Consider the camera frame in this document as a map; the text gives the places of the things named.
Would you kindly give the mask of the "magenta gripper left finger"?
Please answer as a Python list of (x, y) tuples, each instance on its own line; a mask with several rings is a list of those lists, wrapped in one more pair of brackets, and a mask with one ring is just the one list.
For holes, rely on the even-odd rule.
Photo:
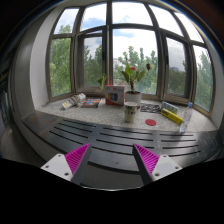
[(91, 155), (91, 144), (85, 144), (63, 155), (56, 154), (42, 169), (79, 185)]

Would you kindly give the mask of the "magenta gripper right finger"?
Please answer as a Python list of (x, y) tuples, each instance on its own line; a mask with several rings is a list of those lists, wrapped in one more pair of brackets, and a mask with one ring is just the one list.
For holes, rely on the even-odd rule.
[(137, 144), (133, 145), (132, 153), (144, 185), (157, 181), (182, 169), (182, 167), (168, 155), (158, 155)]

